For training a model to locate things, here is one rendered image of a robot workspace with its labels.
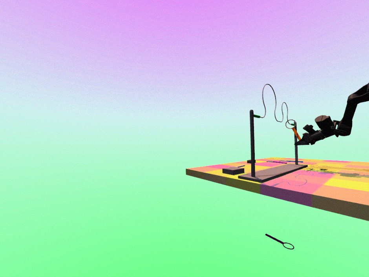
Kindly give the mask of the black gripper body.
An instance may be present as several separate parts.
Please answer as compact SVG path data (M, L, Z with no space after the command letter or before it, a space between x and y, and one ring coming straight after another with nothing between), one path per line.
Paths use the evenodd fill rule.
M311 145L315 144L319 140L325 139L325 136L323 135L321 130L316 130L316 133L313 133L311 135L309 133L305 132L305 133L303 133L303 136L304 136L305 140L307 141L307 143L311 144Z

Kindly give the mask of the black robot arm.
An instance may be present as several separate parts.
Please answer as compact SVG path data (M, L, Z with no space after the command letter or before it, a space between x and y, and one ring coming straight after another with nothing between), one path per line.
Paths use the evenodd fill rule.
M356 111L357 104L366 101L369 101L369 83L348 97L345 113L340 121L332 121L330 116L320 115L315 118L315 122L326 138L332 135L336 135L336 137L339 135L348 136L351 134L353 116ZM336 125L338 125L337 129ZM310 135L316 133L312 125L307 124L303 129Z

